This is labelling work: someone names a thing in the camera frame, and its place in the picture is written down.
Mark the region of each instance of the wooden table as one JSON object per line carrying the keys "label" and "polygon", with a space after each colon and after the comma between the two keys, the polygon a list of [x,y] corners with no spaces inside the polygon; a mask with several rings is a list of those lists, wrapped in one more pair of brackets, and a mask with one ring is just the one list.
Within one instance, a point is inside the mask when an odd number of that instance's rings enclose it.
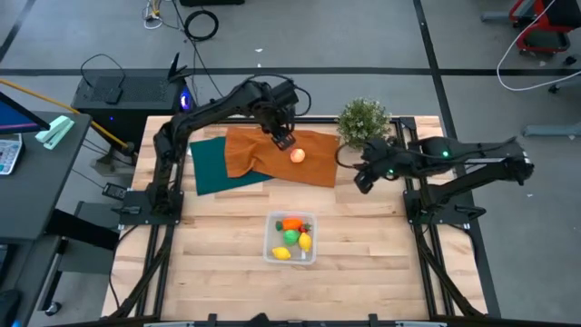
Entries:
{"label": "wooden table", "polygon": [[[148,119],[133,178],[135,190],[143,190],[153,178],[153,135],[168,119]],[[416,121],[419,138],[442,135],[438,117],[418,116]],[[190,140],[225,135],[227,126],[196,131]],[[336,134],[335,124],[296,128]],[[357,153],[349,151],[341,158],[360,161]],[[377,313],[381,320],[427,319],[418,251],[402,201],[404,181],[378,181],[365,195],[353,182],[355,173],[339,167],[334,189],[273,179],[198,196],[188,157],[182,223],[173,237],[162,318],[205,321],[209,313],[217,313],[221,321],[245,321],[266,312],[272,320],[367,320],[369,313]],[[430,182],[444,183],[449,178],[450,174],[438,176]],[[313,265],[262,259],[265,217],[277,210],[317,215],[319,243]],[[119,246],[112,278],[120,301],[142,275],[149,231],[149,226],[140,226]],[[448,226],[439,226],[439,234],[450,277],[485,312],[469,238]],[[438,312],[443,313],[434,273],[432,280]],[[146,313],[152,311],[154,288],[150,287]],[[103,314],[114,309],[109,291]]]}

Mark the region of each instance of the table leg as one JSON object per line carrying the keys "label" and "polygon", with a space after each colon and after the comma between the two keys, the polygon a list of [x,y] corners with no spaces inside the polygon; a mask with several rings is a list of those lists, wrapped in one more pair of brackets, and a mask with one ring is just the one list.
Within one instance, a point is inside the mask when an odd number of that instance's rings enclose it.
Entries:
{"label": "table leg", "polygon": [[46,225],[45,232],[89,243],[111,251],[115,249],[119,241],[118,233],[94,223],[86,222],[58,209],[53,211],[53,216],[48,225]]}

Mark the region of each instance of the blue light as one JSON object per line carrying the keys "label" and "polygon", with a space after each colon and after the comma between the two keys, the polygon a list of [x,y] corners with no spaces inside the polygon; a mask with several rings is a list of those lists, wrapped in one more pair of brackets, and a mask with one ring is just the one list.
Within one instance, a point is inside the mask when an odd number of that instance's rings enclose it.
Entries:
{"label": "blue light", "polygon": [[192,99],[188,89],[184,89],[180,95],[180,106],[183,110],[190,110],[190,105],[192,104]]}

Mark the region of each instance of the toy lemon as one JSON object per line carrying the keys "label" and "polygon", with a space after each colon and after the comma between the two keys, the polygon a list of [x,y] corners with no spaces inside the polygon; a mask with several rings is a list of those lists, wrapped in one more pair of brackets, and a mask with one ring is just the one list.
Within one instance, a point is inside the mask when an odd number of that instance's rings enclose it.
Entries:
{"label": "toy lemon", "polygon": [[291,253],[285,247],[272,249],[272,255],[279,260],[289,260],[291,258]]}
{"label": "toy lemon", "polygon": [[304,251],[310,251],[312,246],[312,239],[307,233],[302,233],[299,237],[299,247]]}

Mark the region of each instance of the orange cloth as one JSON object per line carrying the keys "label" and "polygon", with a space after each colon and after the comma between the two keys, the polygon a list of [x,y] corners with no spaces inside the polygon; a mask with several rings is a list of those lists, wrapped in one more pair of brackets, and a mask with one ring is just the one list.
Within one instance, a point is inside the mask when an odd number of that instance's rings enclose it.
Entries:
{"label": "orange cloth", "polygon": [[[224,150],[228,177],[240,177],[253,170],[287,181],[334,187],[339,138],[312,131],[294,131],[292,135],[297,140],[295,145],[281,151],[260,128],[228,128]],[[302,163],[291,161],[293,148],[305,151]]]}

